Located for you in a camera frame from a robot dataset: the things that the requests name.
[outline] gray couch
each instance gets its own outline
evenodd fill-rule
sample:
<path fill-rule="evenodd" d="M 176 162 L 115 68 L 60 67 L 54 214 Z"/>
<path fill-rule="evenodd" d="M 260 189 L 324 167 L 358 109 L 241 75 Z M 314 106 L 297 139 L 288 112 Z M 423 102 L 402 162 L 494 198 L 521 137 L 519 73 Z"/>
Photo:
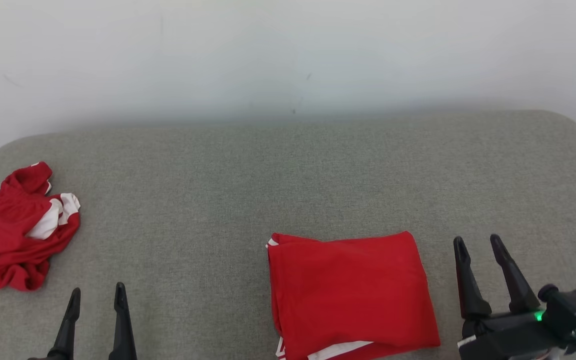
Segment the gray couch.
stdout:
<path fill-rule="evenodd" d="M 0 289 L 0 360 L 45 356 L 75 287 L 75 358 L 107 358 L 117 281 L 141 360 L 276 359 L 272 232 L 414 235 L 443 344 L 399 360 L 459 358 L 455 235 L 496 311 L 491 233 L 535 292 L 576 289 L 576 125 L 552 112 L 48 134 L 3 146 L 0 182 L 40 160 L 82 226 L 41 289 Z"/>

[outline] couch cushion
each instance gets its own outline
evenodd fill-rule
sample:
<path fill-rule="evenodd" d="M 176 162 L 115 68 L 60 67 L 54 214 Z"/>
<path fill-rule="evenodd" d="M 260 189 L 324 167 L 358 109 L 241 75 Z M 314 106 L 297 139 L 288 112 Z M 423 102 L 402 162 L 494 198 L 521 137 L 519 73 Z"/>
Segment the couch cushion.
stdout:
<path fill-rule="evenodd" d="M 75 287 L 75 358 L 106 358 L 123 281 L 140 359 L 270 360 L 273 232 L 414 235 L 443 345 L 398 360 L 459 358 L 456 235 L 496 312 L 491 233 L 535 292 L 576 289 L 576 125 L 552 112 L 47 134 L 0 149 L 0 182 L 41 160 L 82 225 L 41 289 L 0 290 L 0 359 L 45 356 Z"/>

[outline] white wall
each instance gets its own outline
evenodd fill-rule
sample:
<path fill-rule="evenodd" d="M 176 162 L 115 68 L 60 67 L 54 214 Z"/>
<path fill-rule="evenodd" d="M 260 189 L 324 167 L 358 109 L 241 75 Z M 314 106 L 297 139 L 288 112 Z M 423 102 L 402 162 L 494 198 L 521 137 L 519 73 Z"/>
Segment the white wall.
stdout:
<path fill-rule="evenodd" d="M 122 114 L 425 109 L 576 120 L 576 0 L 0 0 L 0 146 Z"/>

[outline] white stripe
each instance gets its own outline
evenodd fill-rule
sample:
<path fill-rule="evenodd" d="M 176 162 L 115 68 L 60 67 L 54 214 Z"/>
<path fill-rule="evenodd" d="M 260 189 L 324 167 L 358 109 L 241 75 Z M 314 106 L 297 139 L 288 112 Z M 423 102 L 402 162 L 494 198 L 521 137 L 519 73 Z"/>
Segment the white stripe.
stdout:
<path fill-rule="evenodd" d="M 277 344 L 277 351 L 274 353 L 277 358 L 283 358 L 286 356 L 286 348 L 284 348 L 284 338 L 279 337 L 279 344 Z"/>
<path fill-rule="evenodd" d="M 330 345 L 329 347 L 317 351 L 316 353 L 311 353 L 308 355 L 308 360 L 326 360 L 334 358 L 338 355 L 350 353 L 350 351 L 355 351 L 361 347 L 365 347 L 368 344 L 372 344 L 372 341 L 352 341 L 343 342 L 341 344 Z"/>
<path fill-rule="evenodd" d="M 459 349 L 460 347 L 470 343 L 470 342 L 474 342 L 475 340 L 477 340 L 477 335 L 473 335 L 471 337 L 466 337 L 465 339 L 461 340 L 461 341 L 457 341 L 457 349 Z"/>

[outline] crumpled red shirt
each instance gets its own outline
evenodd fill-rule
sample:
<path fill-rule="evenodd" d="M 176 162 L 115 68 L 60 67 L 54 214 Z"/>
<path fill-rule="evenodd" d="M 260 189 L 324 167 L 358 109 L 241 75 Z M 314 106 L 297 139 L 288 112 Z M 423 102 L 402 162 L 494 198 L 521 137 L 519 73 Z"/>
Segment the crumpled red shirt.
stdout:
<path fill-rule="evenodd" d="M 51 255 L 80 226 L 80 204 L 71 193 L 46 196 L 53 171 L 45 162 L 18 169 L 0 187 L 0 289 L 39 289 Z"/>

